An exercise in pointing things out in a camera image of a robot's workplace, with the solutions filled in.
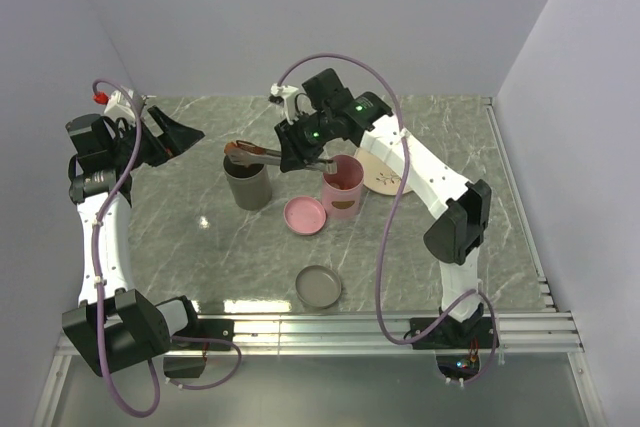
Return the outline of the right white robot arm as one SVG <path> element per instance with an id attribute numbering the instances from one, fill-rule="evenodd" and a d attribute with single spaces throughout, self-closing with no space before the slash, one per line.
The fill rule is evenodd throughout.
<path id="1" fill-rule="evenodd" d="M 325 145 L 341 139 L 378 158 L 418 195 L 434 219 L 423 242 L 441 269 L 437 326 L 448 344 L 466 345 L 487 306 L 477 291 L 477 261 L 489 221 L 490 186 L 456 173 L 403 126 L 398 109 L 372 92 L 354 96 L 333 69 L 300 89 L 275 83 L 269 100 L 285 115 L 275 128 L 282 172 L 318 166 Z"/>

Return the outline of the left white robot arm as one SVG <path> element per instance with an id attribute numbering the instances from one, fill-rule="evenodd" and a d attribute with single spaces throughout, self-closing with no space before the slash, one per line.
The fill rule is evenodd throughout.
<path id="1" fill-rule="evenodd" d="M 148 110 L 160 127 L 155 136 L 124 118 L 91 113 L 66 125 L 76 149 L 70 159 L 69 196 L 81 220 L 83 283 L 78 306 L 62 315 L 62 328 L 96 374 L 102 373 L 98 341 L 105 341 L 107 367 L 118 372 L 168 352 L 196 346 L 203 326 L 186 296 L 152 304 L 134 287 L 129 250 L 131 177 L 123 174 L 136 144 L 137 164 L 160 166 L 203 139 L 158 107 Z"/>

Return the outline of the metal food tongs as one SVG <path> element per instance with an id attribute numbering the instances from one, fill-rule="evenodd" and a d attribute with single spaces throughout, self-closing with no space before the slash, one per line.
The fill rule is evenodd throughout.
<path id="1" fill-rule="evenodd" d="M 230 156 L 225 155 L 235 164 L 243 167 L 249 167 L 254 164 L 278 166 L 283 173 L 297 170 L 309 170 L 327 174 L 335 174 L 338 172 L 337 162 L 332 159 L 316 159 L 315 161 L 300 161 L 295 156 L 284 157 L 280 151 L 264 148 L 265 153 L 262 155 L 252 155 L 248 152 L 232 153 Z"/>

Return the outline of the grey lid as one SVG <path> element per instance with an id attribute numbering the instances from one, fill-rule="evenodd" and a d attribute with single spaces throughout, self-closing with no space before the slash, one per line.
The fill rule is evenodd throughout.
<path id="1" fill-rule="evenodd" d="M 342 282 L 332 269 L 322 265 L 304 267 L 296 276 L 295 290 L 307 307 L 326 309 L 341 297 Z"/>

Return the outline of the brown sausage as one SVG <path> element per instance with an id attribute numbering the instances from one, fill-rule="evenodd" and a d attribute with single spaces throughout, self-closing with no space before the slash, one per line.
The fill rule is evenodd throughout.
<path id="1" fill-rule="evenodd" d="M 232 153 L 237 153 L 240 151 L 248 152 L 252 155 L 262 155 L 265 153 L 265 149 L 263 147 L 242 140 L 228 142 L 224 147 L 224 153 L 228 156 L 230 156 Z"/>

